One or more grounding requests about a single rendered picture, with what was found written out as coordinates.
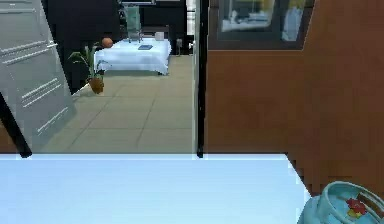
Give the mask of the white bed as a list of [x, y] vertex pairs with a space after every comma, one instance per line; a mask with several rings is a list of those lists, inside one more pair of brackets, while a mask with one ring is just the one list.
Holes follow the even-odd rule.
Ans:
[[[150, 50], [138, 50], [140, 45], [153, 47]], [[94, 62], [100, 62], [99, 69], [104, 71], [153, 71], [167, 75], [171, 51], [168, 39], [157, 41], [155, 38], [143, 38], [140, 42], [123, 39], [111, 48], [96, 51]]]

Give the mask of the pale blue table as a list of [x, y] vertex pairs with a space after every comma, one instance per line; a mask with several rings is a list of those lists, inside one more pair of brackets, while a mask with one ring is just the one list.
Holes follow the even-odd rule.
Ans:
[[296, 224], [283, 155], [0, 156], [0, 224]]

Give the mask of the green house plant brown pot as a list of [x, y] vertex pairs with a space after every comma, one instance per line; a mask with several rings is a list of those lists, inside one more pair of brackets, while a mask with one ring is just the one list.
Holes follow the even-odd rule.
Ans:
[[94, 55], [99, 47], [100, 44], [95, 42], [92, 46], [86, 45], [82, 51], [72, 52], [68, 57], [72, 63], [86, 66], [88, 70], [86, 82], [95, 94], [100, 94], [104, 90], [103, 74], [99, 69], [100, 62], [94, 62]]

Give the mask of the teal chair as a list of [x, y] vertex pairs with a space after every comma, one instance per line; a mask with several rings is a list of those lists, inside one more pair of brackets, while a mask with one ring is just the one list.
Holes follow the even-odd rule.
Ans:
[[128, 41], [140, 42], [142, 40], [140, 9], [136, 5], [128, 5], [124, 8], [124, 10], [127, 23]]

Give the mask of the grey room door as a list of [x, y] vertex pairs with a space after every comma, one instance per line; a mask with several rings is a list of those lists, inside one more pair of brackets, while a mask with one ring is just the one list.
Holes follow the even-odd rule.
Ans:
[[61, 151], [76, 109], [41, 0], [0, 0], [0, 92], [32, 152]]

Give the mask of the light blue bin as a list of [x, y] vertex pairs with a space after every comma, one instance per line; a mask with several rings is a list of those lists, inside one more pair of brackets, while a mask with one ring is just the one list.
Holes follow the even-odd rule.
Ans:
[[306, 202], [297, 224], [384, 224], [384, 200], [360, 185], [335, 181]]

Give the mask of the framed wall picture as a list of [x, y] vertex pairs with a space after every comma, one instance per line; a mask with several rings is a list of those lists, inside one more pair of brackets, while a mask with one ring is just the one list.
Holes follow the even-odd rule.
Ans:
[[302, 50], [315, 0], [210, 0], [209, 50]]

